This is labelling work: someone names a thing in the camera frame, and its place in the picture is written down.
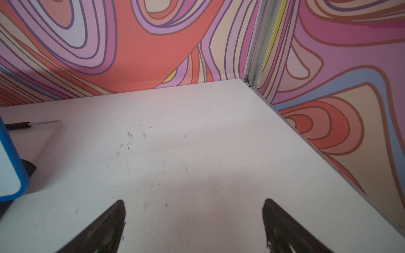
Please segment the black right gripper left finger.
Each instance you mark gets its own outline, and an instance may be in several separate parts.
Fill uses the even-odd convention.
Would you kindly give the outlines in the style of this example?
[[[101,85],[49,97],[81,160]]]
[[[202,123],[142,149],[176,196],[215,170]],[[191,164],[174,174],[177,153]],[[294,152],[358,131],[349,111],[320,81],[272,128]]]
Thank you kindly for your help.
[[[124,201],[118,200],[58,252],[116,253],[126,224],[125,218]]]

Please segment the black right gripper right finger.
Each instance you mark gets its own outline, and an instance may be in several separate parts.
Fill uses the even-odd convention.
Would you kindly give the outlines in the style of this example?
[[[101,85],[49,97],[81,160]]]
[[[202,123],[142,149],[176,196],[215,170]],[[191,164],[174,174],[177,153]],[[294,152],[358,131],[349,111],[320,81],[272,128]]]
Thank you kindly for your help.
[[[328,247],[309,233],[273,199],[262,208],[266,246],[271,253],[330,253]]]

